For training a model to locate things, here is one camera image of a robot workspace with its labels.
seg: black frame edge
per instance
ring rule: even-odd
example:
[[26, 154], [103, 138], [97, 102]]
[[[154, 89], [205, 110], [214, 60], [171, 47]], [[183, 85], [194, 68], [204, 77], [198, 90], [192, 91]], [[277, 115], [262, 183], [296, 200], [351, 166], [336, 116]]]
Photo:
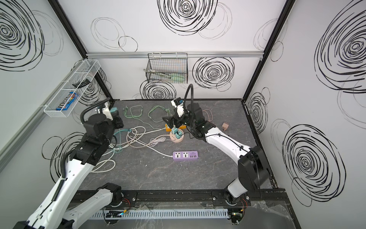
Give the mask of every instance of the black frame edge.
[[264, 67], [264, 64], [266, 63], [274, 44], [276, 43], [276, 39], [277, 39], [278, 35], [280, 34], [281, 29], [282, 29], [283, 25], [285, 24], [285, 21], [287, 20], [287, 16], [289, 15], [295, 1], [296, 0], [287, 0], [286, 1], [285, 5], [281, 11], [281, 14], [279, 16], [279, 19], [277, 20], [276, 25], [272, 31], [272, 34], [269, 37], [266, 48], [264, 49], [263, 58], [259, 61], [257, 67], [255, 68], [254, 74], [248, 84], [247, 90], [245, 91], [245, 94], [243, 96], [244, 102], [248, 99], [250, 92], [253, 89], [255, 82], [257, 81], [257, 79]]
[[[81, 40], [79, 39], [78, 35], [76, 34], [74, 28], [72, 27], [69, 19], [67, 18], [66, 14], [65, 14], [65, 11], [62, 9], [59, 1], [58, 0], [48, 0], [48, 3], [51, 5], [53, 11], [59, 18], [61, 24], [64, 26], [64, 29], [66, 30], [67, 34], [70, 36], [70, 39], [72, 40], [76, 49], [79, 51], [81, 57], [83, 59], [87, 59], [86, 49], [83, 46], [83, 44], [81, 43]], [[113, 97], [98, 72], [96, 73], [94, 78], [95, 78], [96, 82], [99, 84], [100, 88], [102, 89], [104, 95], [111, 99], [110, 103], [114, 104]]]

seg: plastic sheet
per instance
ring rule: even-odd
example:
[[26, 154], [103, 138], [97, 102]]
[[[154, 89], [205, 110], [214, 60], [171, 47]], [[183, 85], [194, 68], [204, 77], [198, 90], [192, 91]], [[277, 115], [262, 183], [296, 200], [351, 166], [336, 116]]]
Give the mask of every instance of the plastic sheet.
[[292, 221], [292, 217], [290, 215], [290, 213], [288, 212], [287, 208], [285, 208], [284, 206], [280, 205], [280, 204], [277, 204], [273, 207], [268, 207], [267, 206], [267, 203], [262, 200], [262, 201], [259, 201], [259, 202], [252, 202], [251, 203], [251, 206], [249, 206], [248, 208], [256, 208], [256, 209], [260, 209], [264, 212], [268, 212], [268, 213], [275, 213], [277, 215], [280, 215], [282, 217], [286, 217], [288, 218], [289, 220]]

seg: wire mesh basket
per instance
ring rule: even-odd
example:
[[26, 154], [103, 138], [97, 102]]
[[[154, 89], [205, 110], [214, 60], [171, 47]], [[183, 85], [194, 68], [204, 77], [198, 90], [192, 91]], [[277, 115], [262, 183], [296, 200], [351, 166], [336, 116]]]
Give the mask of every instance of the wire mesh basket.
[[150, 82], [188, 83], [188, 54], [182, 52], [149, 53], [146, 78]]
[[50, 117], [68, 117], [100, 69], [98, 60], [83, 60], [44, 108]]

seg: teal plug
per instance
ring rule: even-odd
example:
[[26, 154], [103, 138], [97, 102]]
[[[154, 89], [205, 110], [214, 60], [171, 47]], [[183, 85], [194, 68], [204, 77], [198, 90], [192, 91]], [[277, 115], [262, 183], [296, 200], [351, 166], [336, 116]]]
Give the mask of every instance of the teal plug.
[[177, 139], [180, 139], [183, 136], [183, 131], [181, 129], [178, 129], [176, 127], [172, 128], [172, 132], [175, 135]]

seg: purple power strip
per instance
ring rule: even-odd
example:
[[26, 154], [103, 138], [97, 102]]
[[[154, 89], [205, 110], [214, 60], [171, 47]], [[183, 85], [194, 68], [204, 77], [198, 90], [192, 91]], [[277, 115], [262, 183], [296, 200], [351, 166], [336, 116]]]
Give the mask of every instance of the purple power strip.
[[173, 152], [173, 160], [197, 160], [198, 152], [197, 151], [174, 151]]

